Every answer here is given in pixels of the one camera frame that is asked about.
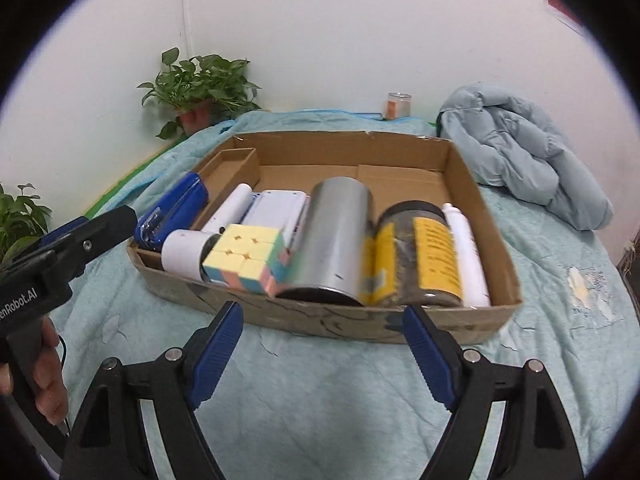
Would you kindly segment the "person left hand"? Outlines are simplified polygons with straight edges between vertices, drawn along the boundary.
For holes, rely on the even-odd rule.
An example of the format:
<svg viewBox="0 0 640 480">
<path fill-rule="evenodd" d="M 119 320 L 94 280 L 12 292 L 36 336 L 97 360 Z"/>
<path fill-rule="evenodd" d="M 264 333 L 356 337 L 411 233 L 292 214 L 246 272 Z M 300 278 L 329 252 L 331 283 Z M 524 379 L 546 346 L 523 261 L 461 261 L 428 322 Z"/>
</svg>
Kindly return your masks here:
<svg viewBox="0 0 640 480">
<path fill-rule="evenodd" d="M 68 414 L 68 394 L 56 351 L 60 337 L 47 316 L 42 320 L 41 340 L 42 347 L 32 369 L 32 380 L 37 386 L 35 404 L 51 425 L 58 426 Z"/>
</svg>

